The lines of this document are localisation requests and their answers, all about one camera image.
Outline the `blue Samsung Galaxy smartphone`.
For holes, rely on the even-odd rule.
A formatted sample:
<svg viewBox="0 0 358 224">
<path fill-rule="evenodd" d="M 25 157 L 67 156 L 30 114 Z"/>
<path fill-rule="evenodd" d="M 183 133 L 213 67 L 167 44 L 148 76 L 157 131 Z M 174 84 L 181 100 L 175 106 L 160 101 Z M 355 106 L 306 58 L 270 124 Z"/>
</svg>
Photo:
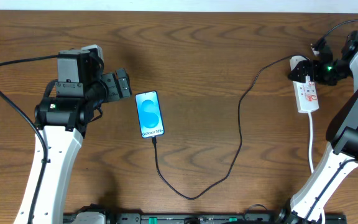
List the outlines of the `blue Samsung Galaxy smartphone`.
<svg viewBox="0 0 358 224">
<path fill-rule="evenodd" d="M 136 94 L 135 103 L 142 138 L 163 135 L 165 128 L 157 92 L 154 90 Z"/>
</svg>

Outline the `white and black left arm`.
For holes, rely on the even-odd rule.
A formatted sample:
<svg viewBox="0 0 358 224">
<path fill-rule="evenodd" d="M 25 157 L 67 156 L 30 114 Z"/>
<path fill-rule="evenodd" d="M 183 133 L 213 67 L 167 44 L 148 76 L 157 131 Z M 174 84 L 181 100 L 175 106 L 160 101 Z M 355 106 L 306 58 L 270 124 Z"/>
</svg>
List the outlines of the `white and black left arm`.
<svg viewBox="0 0 358 224">
<path fill-rule="evenodd" d="M 68 184 L 83 136 L 76 129 L 66 131 L 63 126 L 47 126 L 41 131 L 41 139 L 46 142 L 50 162 L 44 170 L 35 207 L 31 208 L 43 158 L 41 142 L 36 140 L 34 160 L 14 224 L 63 222 Z"/>
</svg>

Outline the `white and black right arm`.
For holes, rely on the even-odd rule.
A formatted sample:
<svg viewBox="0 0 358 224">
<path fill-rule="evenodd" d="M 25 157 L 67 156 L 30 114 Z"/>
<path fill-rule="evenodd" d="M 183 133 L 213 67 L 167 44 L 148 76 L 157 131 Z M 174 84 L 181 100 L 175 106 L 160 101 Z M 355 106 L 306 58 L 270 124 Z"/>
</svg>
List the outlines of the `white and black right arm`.
<svg viewBox="0 0 358 224">
<path fill-rule="evenodd" d="M 312 46 L 317 60 L 290 60 L 288 79 L 300 89 L 297 95 L 308 101 L 316 95 L 306 88 L 314 83 L 336 85 L 351 77 L 354 93 L 330 122 L 326 150 L 306 184 L 287 201 L 277 223 L 322 223 L 322 210 L 340 183 L 358 167 L 358 30 L 351 32 L 335 60 L 324 38 Z"/>
</svg>

